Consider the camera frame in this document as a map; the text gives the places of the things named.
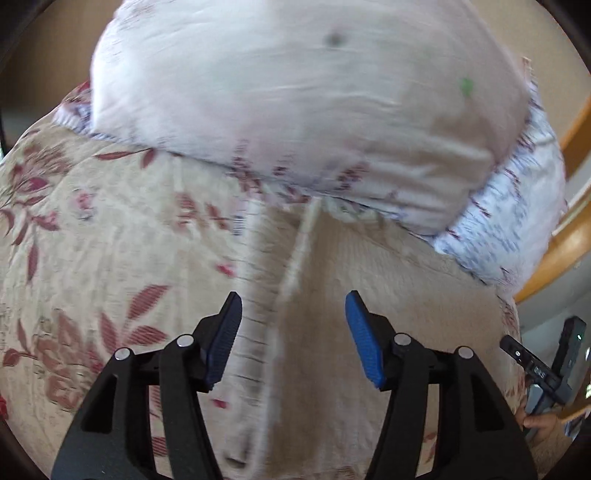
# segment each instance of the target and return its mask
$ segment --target green spot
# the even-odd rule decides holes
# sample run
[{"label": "green spot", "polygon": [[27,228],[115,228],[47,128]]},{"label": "green spot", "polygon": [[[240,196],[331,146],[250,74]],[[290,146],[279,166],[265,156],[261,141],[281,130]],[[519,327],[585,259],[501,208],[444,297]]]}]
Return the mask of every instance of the green spot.
[{"label": "green spot", "polygon": [[472,92],[474,91],[474,80],[464,77],[460,82],[460,90],[464,94],[464,97],[470,98]]}]

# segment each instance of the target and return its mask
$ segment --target bedding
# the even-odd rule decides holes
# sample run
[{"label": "bedding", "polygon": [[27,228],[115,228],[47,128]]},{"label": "bedding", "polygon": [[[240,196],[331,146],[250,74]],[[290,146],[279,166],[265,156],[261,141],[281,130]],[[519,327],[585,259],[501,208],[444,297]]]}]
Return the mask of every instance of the bedding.
[{"label": "bedding", "polygon": [[93,57],[92,132],[354,201],[434,235],[527,117],[464,0],[125,0]]},{"label": "bedding", "polygon": [[[202,397],[227,478],[363,476],[387,398],[365,379],[346,326],[353,288],[430,348],[472,346],[518,406],[524,379],[498,349],[504,334],[519,336],[512,301],[371,210],[331,198],[277,208],[244,198],[251,180],[89,139],[50,116],[7,156],[0,394],[11,430],[45,473],[115,349],[161,348],[231,290],[245,319],[224,380]],[[170,476],[156,390],[151,409],[154,455]],[[421,471],[435,431],[431,416]]]},{"label": "bedding", "polygon": [[[433,248],[453,257],[463,268],[508,297],[533,275],[548,248],[551,233],[565,211],[564,159],[541,103],[531,62],[523,59],[531,101],[527,127],[513,152],[498,165],[486,185],[470,195],[458,219],[438,235],[423,236]],[[81,85],[57,108],[54,122],[92,138],[92,87]],[[313,192],[262,181],[253,172],[232,169],[242,193],[285,206],[309,201]],[[327,200],[333,215],[347,219],[368,215],[367,207],[339,199]],[[397,215],[385,215],[400,221]]]},{"label": "bedding", "polygon": [[435,250],[507,295],[517,295],[548,250],[552,231],[568,208],[564,158],[541,103],[531,63],[527,127],[512,154],[446,231],[427,239]]}]

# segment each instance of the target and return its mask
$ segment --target blue gripper pad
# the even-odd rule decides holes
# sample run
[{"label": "blue gripper pad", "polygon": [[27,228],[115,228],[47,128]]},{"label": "blue gripper pad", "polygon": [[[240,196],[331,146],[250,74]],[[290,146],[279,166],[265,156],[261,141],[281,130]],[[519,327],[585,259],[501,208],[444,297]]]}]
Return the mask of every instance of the blue gripper pad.
[{"label": "blue gripper pad", "polygon": [[242,299],[236,293],[230,293],[217,316],[217,320],[219,325],[207,349],[206,360],[205,383],[211,387],[222,379],[230,350],[232,350],[242,320]]},{"label": "blue gripper pad", "polygon": [[352,291],[347,295],[345,315],[357,346],[357,353],[361,359],[365,376],[376,388],[383,387],[386,375],[384,374],[382,350],[369,324],[369,316],[372,314],[368,312],[358,292]]}]

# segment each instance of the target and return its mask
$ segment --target beige comforter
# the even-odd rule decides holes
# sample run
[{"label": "beige comforter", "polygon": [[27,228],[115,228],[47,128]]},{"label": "beige comforter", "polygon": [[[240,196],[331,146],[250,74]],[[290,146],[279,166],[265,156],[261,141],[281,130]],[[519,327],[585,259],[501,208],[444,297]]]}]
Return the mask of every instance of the beige comforter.
[{"label": "beige comforter", "polygon": [[[241,181],[48,119],[7,156],[0,394],[45,473],[114,350],[162,348],[231,290],[245,317],[224,380],[202,398],[227,477],[363,475],[388,396],[365,379],[350,338],[351,289],[425,346],[472,346],[517,407],[523,379],[498,348],[518,336],[511,302],[371,212],[326,199],[279,210],[243,198]],[[157,390],[151,409],[154,455],[170,476]],[[420,471],[435,441],[431,409]]]}]

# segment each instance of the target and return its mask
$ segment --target metal screw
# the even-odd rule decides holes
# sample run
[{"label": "metal screw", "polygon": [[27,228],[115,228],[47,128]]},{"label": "metal screw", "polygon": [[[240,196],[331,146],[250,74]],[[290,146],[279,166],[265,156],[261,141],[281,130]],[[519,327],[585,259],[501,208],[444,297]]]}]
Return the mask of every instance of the metal screw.
[{"label": "metal screw", "polygon": [[116,360],[125,360],[127,357],[131,355],[131,350],[129,348],[120,348],[115,352],[115,359]]},{"label": "metal screw", "polygon": [[193,335],[181,335],[177,338],[177,345],[180,347],[188,347],[191,346],[194,341],[195,339],[193,338]]},{"label": "metal screw", "polygon": [[469,360],[474,356],[474,352],[472,351],[472,349],[468,348],[467,346],[461,346],[457,353],[466,360]]},{"label": "metal screw", "polygon": [[410,345],[413,340],[406,333],[399,333],[394,337],[394,343],[400,346]]}]

